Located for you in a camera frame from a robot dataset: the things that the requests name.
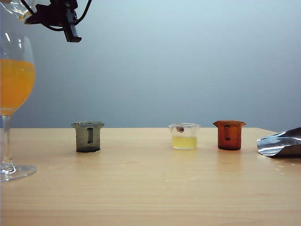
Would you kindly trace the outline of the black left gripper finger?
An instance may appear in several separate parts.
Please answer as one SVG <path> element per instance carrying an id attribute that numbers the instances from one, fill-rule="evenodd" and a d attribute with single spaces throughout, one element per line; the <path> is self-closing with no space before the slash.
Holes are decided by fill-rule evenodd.
<path id="1" fill-rule="evenodd" d="M 43 25 L 47 25 L 46 22 L 46 18 L 47 18 L 47 11 L 42 9 L 42 10 L 37 10 L 33 15 L 31 15 L 30 17 L 28 17 L 25 20 L 25 24 L 43 24 Z"/>
<path id="2" fill-rule="evenodd" d="M 81 37 L 78 36 L 75 24 L 77 23 L 77 15 L 73 9 L 65 8 L 63 13 L 63 31 L 67 42 L 80 42 Z"/>

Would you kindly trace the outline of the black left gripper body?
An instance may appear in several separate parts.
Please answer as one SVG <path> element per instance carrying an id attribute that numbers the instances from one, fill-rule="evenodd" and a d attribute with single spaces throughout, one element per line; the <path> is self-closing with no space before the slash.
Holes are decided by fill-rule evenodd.
<path id="1" fill-rule="evenodd" d="M 49 26 L 75 25 L 78 7 L 76 0 L 51 0 L 49 5 L 37 4 L 36 22 Z"/>

